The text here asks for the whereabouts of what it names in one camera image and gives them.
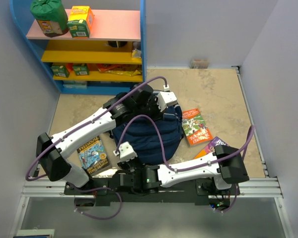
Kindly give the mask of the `navy blue backpack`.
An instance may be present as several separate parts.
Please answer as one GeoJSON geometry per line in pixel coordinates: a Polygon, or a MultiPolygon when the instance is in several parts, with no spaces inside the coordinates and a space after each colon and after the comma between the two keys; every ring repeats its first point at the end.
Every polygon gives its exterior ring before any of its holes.
{"type": "MultiPolygon", "coordinates": [[[[184,137],[182,109],[179,104],[167,108],[162,120],[155,122],[163,141],[166,160],[175,154],[184,137]]],[[[147,165],[163,164],[158,134],[146,118],[136,119],[127,129],[122,142],[129,142],[140,161],[147,165]]]]}

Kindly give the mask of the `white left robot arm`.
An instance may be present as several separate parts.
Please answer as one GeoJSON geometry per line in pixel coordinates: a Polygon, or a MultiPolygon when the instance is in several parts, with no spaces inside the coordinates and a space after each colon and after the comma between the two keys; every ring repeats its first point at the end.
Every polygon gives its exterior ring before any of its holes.
{"type": "Polygon", "coordinates": [[[169,85],[157,94],[145,82],[133,86],[129,92],[119,93],[107,101],[88,118],[71,128],[49,136],[42,133],[37,138],[36,157],[49,181],[65,180],[75,185],[81,194],[89,194],[93,182],[87,171],[68,162],[68,157],[93,138],[115,129],[138,115],[159,118],[167,108],[165,96],[169,85]]]}

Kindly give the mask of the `Roald Dahl Charlie book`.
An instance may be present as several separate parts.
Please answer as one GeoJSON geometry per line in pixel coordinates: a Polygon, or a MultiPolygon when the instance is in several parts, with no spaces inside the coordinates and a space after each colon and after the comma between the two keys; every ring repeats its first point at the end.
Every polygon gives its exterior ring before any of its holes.
{"type": "Polygon", "coordinates": [[[213,153],[215,151],[215,146],[218,145],[227,145],[227,143],[225,143],[222,139],[216,136],[193,159],[198,159],[209,153],[213,153]]]}

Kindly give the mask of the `orange 78-storey treehouse book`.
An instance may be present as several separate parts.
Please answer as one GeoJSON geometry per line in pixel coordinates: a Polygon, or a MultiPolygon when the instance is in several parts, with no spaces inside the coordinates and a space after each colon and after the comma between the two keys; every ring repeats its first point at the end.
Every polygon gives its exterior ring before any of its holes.
{"type": "Polygon", "coordinates": [[[213,139],[198,108],[182,112],[182,128],[190,147],[213,139]]]}

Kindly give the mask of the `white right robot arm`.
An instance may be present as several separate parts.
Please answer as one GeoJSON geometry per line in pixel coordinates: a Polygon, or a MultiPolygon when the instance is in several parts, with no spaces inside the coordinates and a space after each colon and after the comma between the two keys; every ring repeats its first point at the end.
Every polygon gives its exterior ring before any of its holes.
{"type": "Polygon", "coordinates": [[[119,163],[121,171],[112,177],[110,188],[116,192],[148,194],[185,181],[210,179],[212,191],[222,195],[233,184],[249,180],[240,152],[241,149],[218,145],[213,153],[173,165],[146,165],[138,158],[130,159],[119,163]]]}

